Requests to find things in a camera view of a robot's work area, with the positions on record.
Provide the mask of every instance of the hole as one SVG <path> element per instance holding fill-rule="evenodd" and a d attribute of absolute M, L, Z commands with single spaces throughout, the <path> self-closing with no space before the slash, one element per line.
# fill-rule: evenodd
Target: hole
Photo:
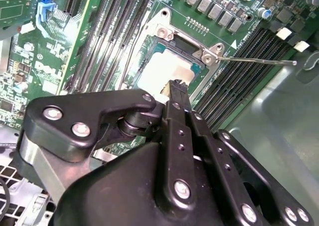
<path fill-rule="evenodd" d="M 228 164 L 225 165 L 225 169 L 227 169 L 228 171 L 231 170 L 230 166 Z"/>
<path fill-rule="evenodd" d="M 181 151 L 184 151 L 184 150 L 185 150 L 185 147 L 184 147 L 183 144 L 179 144 L 178 149 L 181 150 Z"/>
<path fill-rule="evenodd" d="M 161 12 L 161 15 L 162 15 L 163 17 L 167 17 L 168 13 L 167 13 L 166 10 L 163 10 L 163 11 Z"/>
<path fill-rule="evenodd" d="M 246 20 L 247 21 L 251 21 L 253 19 L 253 16 L 252 15 L 247 15 L 247 17 L 246 17 Z"/>
<path fill-rule="evenodd" d="M 260 204 L 260 199 L 258 196 L 257 191 L 255 188 L 248 182 L 244 182 L 244 186 L 249 194 L 249 197 L 251 198 L 251 201 L 254 203 L 254 205 L 257 207 Z"/>

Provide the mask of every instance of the black memory slot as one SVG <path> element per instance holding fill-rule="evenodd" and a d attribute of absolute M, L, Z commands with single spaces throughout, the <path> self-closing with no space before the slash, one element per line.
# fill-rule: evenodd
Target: black memory slot
<path fill-rule="evenodd" d="M 281 59 L 287 52 L 289 51 L 289 48 L 285 46 L 282 50 L 281 53 L 278 54 L 278 57 L 275 59 Z M 215 131 L 219 128 L 219 126 L 230 116 L 230 114 L 235 110 L 242 102 L 246 100 L 246 98 L 251 94 L 251 91 L 257 86 L 263 79 L 268 75 L 268 73 L 273 69 L 272 65 L 267 65 L 263 72 L 260 72 L 260 74 L 257 74 L 256 79 L 254 81 L 255 84 L 250 84 L 249 87 L 247 87 L 243 93 L 241 98 L 236 99 L 236 101 L 229 103 L 226 108 L 219 113 L 215 117 L 215 121 L 212 122 L 212 125 L 210 126 L 212 131 Z"/>
<path fill-rule="evenodd" d="M 252 34 L 252 36 L 248 39 L 248 42 L 244 44 L 242 48 L 238 50 L 236 53 L 236 57 L 241 56 L 241 55 L 247 55 L 247 53 L 253 49 L 254 45 L 258 42 L 259 39 L 263 37 L 263 35 L 266 32 L 262 29 L 259 28 L 255 30 Z M 214 98 L 214 94 L 217 94 L 216 89 L 219 86 L 222 86 L 225 82 L 228 82 L 229 78 L 232 77 L 232 74 L 234 71 L 237 69 L 231 68 L 232 65 L 235 65 L 237 67 L 240 66 L 240 62 L 229 62 L 223 71 L 221 72 L 220 76 L 212 83 L 206 94 L 201 98 L 199 103 L 196 105 L 195 110 L 202 114 L 202 112 L 205 110 L 205 108 L 210 105 L 212 99 Z"/>
<path fill-rule="evenodd" d="M 100 32 L 102 30 L 102 26 L 99 24 L 100 23 L 100 19 L 105 20 L 105 17 L 107 17 L 108 12 L 110 11 L 110 5 L 112 3 L 113 0 L 101 0 L 101 3 L 99 5 L 98 8 L 98 12 L 97 12 L 97 16 L 96 16 L 96 20 L 89 32 L 89 35 L 87 37 L 87 40 L 85 42 L 84 45 L 84 49 L 81 53 L 81 58 L 78 62 L 78 65 L 75 69 L 74 75 L 72 77 L 72 82 L 71 82 L 71 92 L 73 92 L 75 90 L 75 86 L 77 84 L 78 81 L 81 81 L 81 77 L 83 75 L 81 75 L 81 72 L 83 71 L 83 69 L 85 67 L 87 67 L 86 64 L 86 60 L 88 58 L 91 57 L 92 53 L 94 52 L 94 49 L 92 51 L 91 46 L 94 45 L 96 46 L 97 44 L 97 39 L 96 39 L 96 35 L 100 35 Z"/>
<path fill-rule="evenodd" d="M 254 41 L 248 42 L 247 46 L 245 46 L 244 49 L 239 52 L 240 57 L 248 57 L 249 55 L 256 55 L 260 53 L 262 50 L 261 47 L 256 47 L 256 45 L 264 45 L 267 42 L 267 37 L 265 37 L 266 32 L 261 30 L 258 31 L 256 35 L 253 37 L 256 39 Z M 211 88 L 210 94 L 206 94 L 205 98 L 207 99 L 207 102 L 204 103 L 203 107 L 201 109 L 198 109 L 199 113 L 203 115 L 203 117 L 208 116 L 208 114 L 211 112 L 211 106 L 215 106 L 218 101 L 220 101 L 220 97 L 223 97 L 225 93 L 227 93 L 227 90 L 229 89 L 230 85 L 233 81 L 236 81 L 242 73 L 245 71 L 245 67 L 248 66 L 247 62 L 229 62 L 226 65 L 227 73 L 225 77 L 222 79 L 221 82 L 219 82 L 218 85 L 215 87 L 213 86 Z"/>
<path fill-rule="evenodd" d="M 108 12 L 107 17 L 105 18 L 105 22 L 104 22 L 102 30 L 100 32 L 100 39 L 98 40 L 97 45 L 94 47 L 94 50 L 93 50 L 93 53 L 90 57 L 89 63 L 87 65 L 87 67 L 85 68 L 84 74 L 83 74 L 82 79 L 80 81 L 80 84 L 78 86 L 78 88 L 80 89 L 81 92 L 83 92 L 86 88 L 86 85 L 87 85 L 88 80 L 89 80 L 89 76 L 92 74 L 92 70 L 94 68 L 95 61 L 97 59 L 97 56 L 100 54 L 101 47 L 102 47 L 104 41 L 106 40 L 107 32 L 110 29 L 112 22 L 114 21 L 114 19 L 116 17 L 118 18 L 116 23 L 115 23 L 115 27 L 116 27 L 118 25 L 118 22 L 121 21 L 121 17 L 122 17 L 123 10 L 125 7 L 125 6 L 120 7 L 121 1 L 122 0 L 113 0 L 112 4 L 109 4 L 109 5 L 111 5 L 110 7 L 108 7 L 108 9 L 110 11 Z"/>
<path fill-rule="evenodd" d="M 278 42 L 273 42 L 270 40 L 268 45 L 261 45 L 259 47 L 259 55 L 256 55 L 259 58 L 265 58 L 265 59 L 273 59 L 272 54 L 274 51 L 277 50 Z M 231 104 L 234 104 L 234 101 L 237 99 L 242 98 L 241 92 L 243 92 L 247 87 L 254 86 L 255 85 L 255 78 L 258 78 L 258 75 L 263 74 L 264 71 L 267 71 L 269 65 L 263 65 L 263 64 L 257 64 L 257 63 L 249 63 L 247 69 L 245 70 L 245 73 L 242 75 L 240 79 L 236 80 L 236 83 L 232 85 L 232 88 L 230 90 L 230 94 L 225 97 L 221 102 L 221 105 L 218 107 L 218 109 L 214 108 L 210 112 L 210 114 L 207 116 L 209 119 L 208 124 L 210 126 L 214 125 L 214 122 L 216 121 L 216 118 L 218 115 L 221 115 L 224 113 L 227 109 L 227 107 Z"/>
<path fill-rule="evenodd" d="M 289 47 L 272 32 L 259 28 L 254 31 L 236 57 L 281 59 Z M 272 70 L 274 66 L 251 62 L 229 62 L 212 83 L 195 110 L 216 130 Z"/>

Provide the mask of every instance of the mounting screw hole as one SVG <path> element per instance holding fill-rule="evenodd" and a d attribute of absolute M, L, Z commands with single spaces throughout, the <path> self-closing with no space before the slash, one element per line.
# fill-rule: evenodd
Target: mounting screw hole
<path fill-rule="evenodd" d="M 226 165 L 225 165 L 225 169 L 227 169 L 228 171 L 231 170 L 231 167 L 229 166 L 229 164 L 226 164 Z"/>
<path fill-rule="evenodd" d="M 162 15 L 163 17 L 167 17 L 168 13 L 167 13 L 166 10 L 163 10 L 163 11 L 161 12 L 161 15 Z"/>
<path fill-rule="evenodd" d="M 247 17 L 246 17 L 246 20 L 247 21 L 251 21 L 253 19 L 253 16 L 252 15 L 247 15 Z"/>
<path fill-rule="evenodd" d="M 184 147 L 183 144 L 179 144 L 178 149 L 181 150 L 181 151 L 184 151 L 184 150 L 185 150 L 185 147 Z"/>

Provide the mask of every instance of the bolt head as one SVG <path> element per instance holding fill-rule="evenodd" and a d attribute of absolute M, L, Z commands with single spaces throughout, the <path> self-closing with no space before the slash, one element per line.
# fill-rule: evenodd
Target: bolt head
<path fill-rule="evenodd" d="M 309 218 L 306 215 L 305 211 L 303 211 L 302 209 L 298 209 L 298 213 L 303 221 L 309 222 Z"/>
<path fill-rule="evenodd" d="M 53 107 L 46 108 L 43 111 L 43 115 L 49 120 L 59 120 L 63 116 L 62 112 L 59 109 Z"/>
<path fill-rule="evenodd" d="M 173 106 L 174 106 L 177 110 L 180 110 L 180 106 L 179 106 L 179 104 L 177 104 L 176 102 L 173 103 Z"/>
<path fill-rule="evenodd" d="M 230 140 L 230 136 L 227 133 L 223 132 L 222 135 L 226 140 Z"/>
<path fill-rule="evenodd" d="M 144 98 L 146 101 L 148 101 L 148 102 L 151 102 L 151 101 L 152 101 L 151 96 L 148 95 L 148 94 L 143 94 L 143 98 Z"/>
<path fill-rule="evenodd" d="M 285 211 L 286 214 L 288 215 L 288 217 L 292 220 L 292 221 L 297 221 L 297 216 L 295 215 L 295 213 L 289 208 L 289 207 L 285 207 Z"/>
<path fill-rule="evenodd" d="M 177 195 L 181 199 L 188 199 L 189 198 L 189 196 L 190 196 L 189 187 L 183 181 L 177 180 L 174 184 L 174 189 L 175 189 Z"/>
<path fill-rule="evenodd" d="M 253 211 L 253 209 L 249 205 L 243 204 L 241 209 L 242 209 L 246 219 L 248 219 L 252 223 L 257 221 L 257 216 L 256 216 L 255 212 Z"/>
<path fill-rule="evenodd" d="M 196 117 L 196 119 L 197 119 L 197 120 L 202 120 L 202 118 L 201 118 L 200 114 L 195 113 L 194 115 L 195 115 L 195 117 Z"/>
<path fill-rule="evenodd" d="M 72 126 L 72 132 L 79 137 L 87 137 L 90 135 L 91 130 L 89 126 L 84 123 L 76 123 Z"/>

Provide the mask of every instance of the silver metal bar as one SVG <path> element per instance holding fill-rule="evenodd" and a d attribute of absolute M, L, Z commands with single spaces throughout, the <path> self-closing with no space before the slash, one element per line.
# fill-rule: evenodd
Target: silver metal bar
<path fill-rule="evenodd" d="M 240 62 L 254 62 L 266 65 L 297 65 L 297 61 L 295 60 L 263 60 L 256 58 L 236 58 L 236 57 L 218 57 L 219 60 L 225 61 L 240 61 Z"/>

